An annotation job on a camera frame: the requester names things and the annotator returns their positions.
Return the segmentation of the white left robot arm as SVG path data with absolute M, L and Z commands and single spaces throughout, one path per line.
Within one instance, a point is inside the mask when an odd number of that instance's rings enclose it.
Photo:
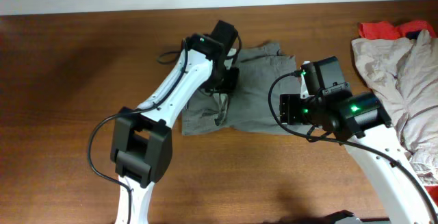
M 147 223 L 151 194 L 172 159 L 172 127 L 198 90 L 219 105 L 224 119 L 239 71 L 231 65 L 240 40 L 236 28 L 218 21 L 210 34 L 183 40 L 173 70 L 136 109 L 122 108 L 115 120 L 110 160 L 120 182 L 117 223 Z

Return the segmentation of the grey cotton shorts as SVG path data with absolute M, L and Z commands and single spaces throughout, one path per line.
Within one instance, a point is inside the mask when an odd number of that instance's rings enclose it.
M 296 70 L 295 57 L 277 42 L 240 51 L 234 64 L 240 73 L 230 95 L 197 90 L 182 111 L 182 134 L 194 136 L 233 128 L 243 132 L 285 134 L 271 115 L 268 91 L 277 78 Z

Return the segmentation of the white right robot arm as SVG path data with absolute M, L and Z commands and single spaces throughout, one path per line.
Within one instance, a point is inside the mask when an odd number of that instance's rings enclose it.
M 414 173 L 391 119 L 371 92 L 352 94 L 335 56 L 290 76 L 299 94 L 281 94 L 277 124 L 308 142 L 343 145 L 371 183 L 391 223 L 436 223 L 437 206 Z

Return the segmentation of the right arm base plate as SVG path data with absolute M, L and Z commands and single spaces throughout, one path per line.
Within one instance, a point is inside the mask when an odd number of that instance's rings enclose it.
M 323 220 L 330 224 L 391 224 L 389 219 L 360 219 L 353 212 L 347 210 L 327 215 Z

